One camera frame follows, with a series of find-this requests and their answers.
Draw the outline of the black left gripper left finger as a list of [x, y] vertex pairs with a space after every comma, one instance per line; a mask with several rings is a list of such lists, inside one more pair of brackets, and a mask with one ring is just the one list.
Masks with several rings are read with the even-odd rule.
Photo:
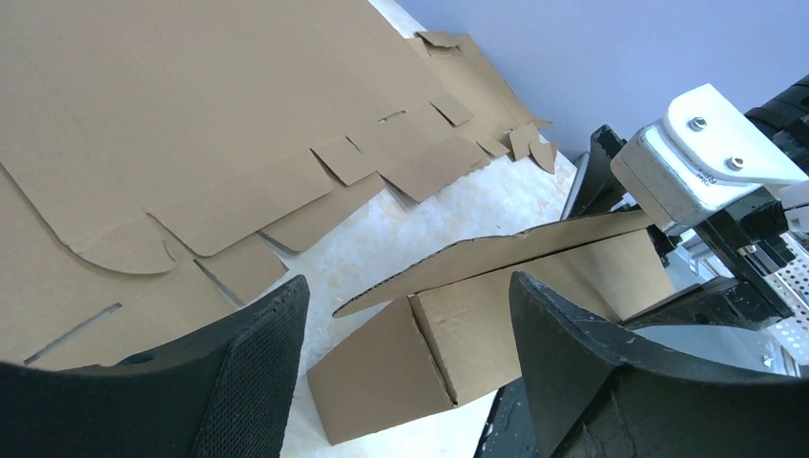
[[112, 366], [1, 366], [5, 457], [277, 457], [310, 299], [296, 276]]

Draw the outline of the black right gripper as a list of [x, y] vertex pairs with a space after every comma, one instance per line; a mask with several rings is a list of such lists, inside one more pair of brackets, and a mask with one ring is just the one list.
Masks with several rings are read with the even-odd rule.
[[[808, 175], [806, 80], [742, 113]], [[590, 142], [590, 150], [577, 165], [562, 219], [609, 213], [626, 194], [611, 163], [627, 140], [604, 124], [591, 134]], [[760, 188], [690, 230], [727, 267], [730, 277], [707, 281], [695, 291], [665, 302], [641, 315], [639, 324], [715, 323], [760, 330], [793, 315], [764, 279], [793, 259], [784, 236], [802, 233], [787, 229], [785, 219], [777, 214], [774, 193]]]

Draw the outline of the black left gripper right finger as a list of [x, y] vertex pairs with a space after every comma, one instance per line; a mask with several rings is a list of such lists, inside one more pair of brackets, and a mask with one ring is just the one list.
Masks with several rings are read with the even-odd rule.
[[508, 303], [543, 457], [804, 457], [808, 383], [682, 353], [512, 274]]

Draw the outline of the brown cardboard box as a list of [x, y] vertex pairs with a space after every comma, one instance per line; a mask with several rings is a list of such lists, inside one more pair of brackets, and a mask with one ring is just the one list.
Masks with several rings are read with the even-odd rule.
[[520, 374], [508, 305], [526, 272], [613, 322], [674, 292], [639, 210], [453, 243], [336, 311], [377, 313], [307, 373], [333, 445], [464, 406]]

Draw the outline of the flat cardboard sheet pile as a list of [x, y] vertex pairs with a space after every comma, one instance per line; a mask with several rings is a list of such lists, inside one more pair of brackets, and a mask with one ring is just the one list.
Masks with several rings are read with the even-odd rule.
[[1, 359], [193, 332], [282, 276], [274, 244], [529, 156], [536, 125], [469, 38], [367, 1], [5, 1]]

